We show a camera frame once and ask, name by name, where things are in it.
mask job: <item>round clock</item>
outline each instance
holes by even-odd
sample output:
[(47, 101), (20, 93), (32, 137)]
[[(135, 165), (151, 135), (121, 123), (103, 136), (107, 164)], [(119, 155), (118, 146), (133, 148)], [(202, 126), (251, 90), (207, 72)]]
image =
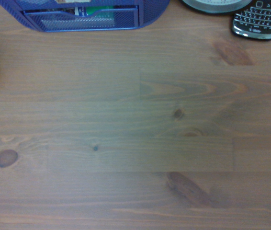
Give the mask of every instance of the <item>round clock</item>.
[(247, 6), (252, 0), (181, 0), (205, 13), (231, 13)]

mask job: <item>phone key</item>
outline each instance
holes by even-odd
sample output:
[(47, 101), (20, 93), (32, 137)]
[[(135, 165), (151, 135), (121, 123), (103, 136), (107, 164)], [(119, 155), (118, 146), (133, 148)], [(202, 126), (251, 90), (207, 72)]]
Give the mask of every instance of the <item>phone key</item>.
[(271, 9), (271, 1), (270, 0), (266, 0), (264, 1), (264, 6), (265, 9)]

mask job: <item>green item in drawer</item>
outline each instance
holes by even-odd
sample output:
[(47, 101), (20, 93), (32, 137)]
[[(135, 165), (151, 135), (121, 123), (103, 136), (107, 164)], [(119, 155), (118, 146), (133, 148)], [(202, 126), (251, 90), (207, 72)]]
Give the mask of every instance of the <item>green item in drawer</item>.
[[(113, 9), (113, 6), (91, 6), (91, 7), (86, 7), (86, 12), (87, 12), (87, 15), (91, 15), (91, 14), (94, 14), (96, 11), (99, 11), (99, 10), (109, 10), (109, 9)], [(101, 14), (99, 14), (100, 17), (113, 17), (113, 13), (112, 12), (103, 12)]]

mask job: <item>mesh tray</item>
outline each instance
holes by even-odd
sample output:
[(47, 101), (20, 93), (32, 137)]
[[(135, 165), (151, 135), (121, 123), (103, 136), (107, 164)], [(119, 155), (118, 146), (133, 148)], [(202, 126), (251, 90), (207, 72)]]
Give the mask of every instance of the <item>mesh tray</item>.
[(139, 26), (136, 7), (99, 10), (90, 16), (76, 16), (60, 11), (24, 14), (32, 24), (44, 32), (130, 29)]

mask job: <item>wooden desk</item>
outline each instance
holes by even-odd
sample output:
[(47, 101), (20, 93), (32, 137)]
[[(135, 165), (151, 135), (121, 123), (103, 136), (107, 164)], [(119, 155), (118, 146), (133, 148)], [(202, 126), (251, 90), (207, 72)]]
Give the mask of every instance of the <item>wooden desk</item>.
[(230, 23), (172, 0), (40, 33), (0, 6), (0, 230), (271, 230), (271, 41)]

